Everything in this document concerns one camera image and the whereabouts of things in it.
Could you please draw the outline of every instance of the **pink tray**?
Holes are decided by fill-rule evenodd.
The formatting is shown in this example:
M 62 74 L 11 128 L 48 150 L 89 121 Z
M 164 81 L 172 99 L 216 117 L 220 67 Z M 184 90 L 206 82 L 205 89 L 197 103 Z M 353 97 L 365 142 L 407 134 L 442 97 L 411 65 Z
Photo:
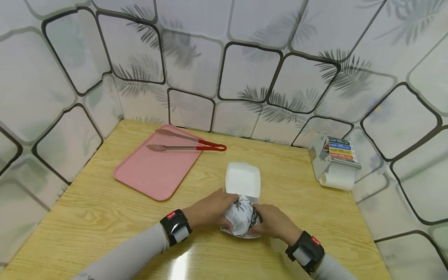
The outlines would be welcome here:
M 160 128 L 198 138 L 172 125 L 163 125 Z M 166 146 L 197 146 L 198 144 L 178 137 L 153 133 L 115 168 L 113 176 L 118 181 L 155 200 L 165 200 L 172 196 L 202 151 L 159 152 L 146 148 L 148 144 Z

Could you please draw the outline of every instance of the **red tong handle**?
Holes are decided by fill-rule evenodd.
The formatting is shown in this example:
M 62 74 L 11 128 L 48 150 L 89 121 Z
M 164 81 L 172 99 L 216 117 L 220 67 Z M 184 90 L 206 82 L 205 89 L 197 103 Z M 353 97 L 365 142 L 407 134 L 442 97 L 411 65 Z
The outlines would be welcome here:
M 220 151 L 220 152 L 223 152 L 223 151 L 227 150 L 226 145 L 216 144 L 216 143 L 209 142 L 209 141 L 202 140 L 202 139 L 199 139 L 198 142 L 201 144 L 204 144 L 204 145 L 208 145 L 208 146 L 197 146 L 196 149 L 198 151 Z

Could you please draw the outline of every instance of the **colorful label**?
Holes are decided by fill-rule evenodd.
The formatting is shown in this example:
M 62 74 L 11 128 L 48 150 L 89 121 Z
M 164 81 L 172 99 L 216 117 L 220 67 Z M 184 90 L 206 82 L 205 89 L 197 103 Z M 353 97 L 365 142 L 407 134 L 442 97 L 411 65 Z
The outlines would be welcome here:
M 344 144 L 337 144 L 337 143 L 330 143 L 330 147 L 333 148 L 339 148 L 339 149 L 344 149 L 344 150 L 351 150 L 352 147 L 344 145 Z
M 355 150 L 350 141 L 327 137 L 325 147 L 328 147 L 327 149 L 332 158 L 343 159 L 350 162 L 358 162 L 356 159 Z

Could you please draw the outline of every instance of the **gray sleeve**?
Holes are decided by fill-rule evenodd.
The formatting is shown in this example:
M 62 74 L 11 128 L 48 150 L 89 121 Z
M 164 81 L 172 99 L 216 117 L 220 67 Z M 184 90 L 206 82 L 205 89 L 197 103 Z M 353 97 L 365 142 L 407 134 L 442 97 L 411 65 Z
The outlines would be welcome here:
M 358 280 L 332 256 L 325 254 L 319 268 L 311 274 L 314 280 Z
M 169 243 L 160 223 L 134 236 L 80 272 L 73 280 L 133 279 Z

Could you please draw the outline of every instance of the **hand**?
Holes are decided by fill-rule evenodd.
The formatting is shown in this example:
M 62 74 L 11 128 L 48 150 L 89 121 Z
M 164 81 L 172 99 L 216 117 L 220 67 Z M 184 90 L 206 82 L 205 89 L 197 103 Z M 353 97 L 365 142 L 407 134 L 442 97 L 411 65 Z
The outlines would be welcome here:
M 223 192 L 223 188 L 219 188 L 192 206 L 183 209 L 182 212 L 187 217 L 191 229 L 208 224 L 219 224 L 232 230 L 232 225 L 224 219 L 223 214 L 239 198 L 238 194 L 228 194 Z
M 249 229 L 249 233 L 266 234 L 279 238 L 288 246 L 293 246 L 302 235 L 302 230 L 279 208 L 270 204 L 252 204 L 258 211 L 263 222 Z

